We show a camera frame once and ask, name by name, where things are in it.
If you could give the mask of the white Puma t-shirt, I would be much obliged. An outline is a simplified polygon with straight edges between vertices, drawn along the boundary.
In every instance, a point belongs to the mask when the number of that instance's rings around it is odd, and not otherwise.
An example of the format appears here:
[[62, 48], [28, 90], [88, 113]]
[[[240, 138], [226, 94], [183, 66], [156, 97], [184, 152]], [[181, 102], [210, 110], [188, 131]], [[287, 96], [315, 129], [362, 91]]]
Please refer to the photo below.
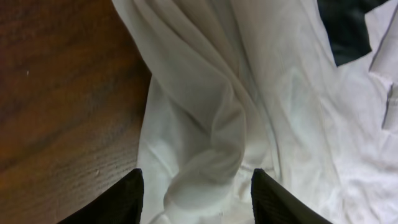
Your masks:
[[336, 66], [317, 1], [115, 1], [152, 78], [142, 223], [253, 223], [262, 169], [332, 223], [397, 222], [397, 2]]

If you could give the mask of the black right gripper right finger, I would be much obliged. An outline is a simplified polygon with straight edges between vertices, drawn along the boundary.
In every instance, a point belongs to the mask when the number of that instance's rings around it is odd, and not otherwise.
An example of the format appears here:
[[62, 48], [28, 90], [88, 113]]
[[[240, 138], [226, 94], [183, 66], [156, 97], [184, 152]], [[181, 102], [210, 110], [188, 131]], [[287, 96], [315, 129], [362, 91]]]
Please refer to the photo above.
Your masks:
[[262, 169], [253, 172], [251, 197], [255, 224], [331, 224]]

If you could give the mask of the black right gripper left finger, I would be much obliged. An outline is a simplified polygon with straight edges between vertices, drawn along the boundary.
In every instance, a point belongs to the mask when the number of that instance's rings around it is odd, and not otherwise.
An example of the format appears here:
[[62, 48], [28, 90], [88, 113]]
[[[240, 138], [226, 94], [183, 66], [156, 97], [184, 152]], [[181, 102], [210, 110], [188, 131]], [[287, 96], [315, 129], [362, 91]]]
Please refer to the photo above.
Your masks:
[[139, 224], [143, 196], [142, 171], [133, 169], [95, 200], [59, 224]]

